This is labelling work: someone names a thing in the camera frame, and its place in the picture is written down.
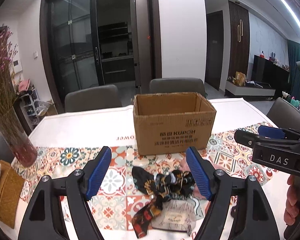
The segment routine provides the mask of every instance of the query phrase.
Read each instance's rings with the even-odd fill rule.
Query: glass vase
[[[16,112],[11,108],[0,118],[0,133],[13,155],[24,166],[31,166],[37,159],[37,149],[30,142]]]

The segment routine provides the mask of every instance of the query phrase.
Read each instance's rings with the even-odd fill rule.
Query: refrigerator
[[[136,93],[149,93],[152,79],[148,0],[130,0]]]

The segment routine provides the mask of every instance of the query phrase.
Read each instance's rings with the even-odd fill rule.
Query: human hand
[[[296,206],[298,201],[296,190],[293,186],[294,176],[290,175],[288,178],[287,184],[290,185],[287,192],[287,201],[286,201],[286,210],[284,211],[283,219],[287,225],[292,226],[296,221],[296,217],[299,215],[300,210]]]

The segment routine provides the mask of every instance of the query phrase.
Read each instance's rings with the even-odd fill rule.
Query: cardboard box
[[[136,95],[133,119],[139,154],[184,152],[189,146],[204,149],[216,112],[198,93]]]

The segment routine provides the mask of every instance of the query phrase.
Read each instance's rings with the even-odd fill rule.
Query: white tablecloth
[[[217,115],[212,132],[223,132],[246,127],[260,122],[274,123],[254,106],[242,98],[225,98],[210,100]],[[135,145],[135,131],[133,124],[133,106],[104,109],[81,113],[66,113],[45,117],[29,136],[31,142],[38,147],[96,147],[96,146],[127,146]],[[286,193],[288,190],[288,174],[279,172],[263,186],[274,213],[280,237],[286,225],[283,221]],[[17,240],[18,232],[27,204],[19,200],[15,228],[11,229],[0,222],[1,228],[12,239]],[[233,219],[228,214],[221,239],[228,239]],[[202,220],[197,221],[195,232],[198,232]],[[77,239],[74,227],[66,222],[70,239]],[[100,230],[104,239],[136,239],[133,231]],[[157,240],[190,240],[186,234],[168,233],[150,230],[147,239]]]

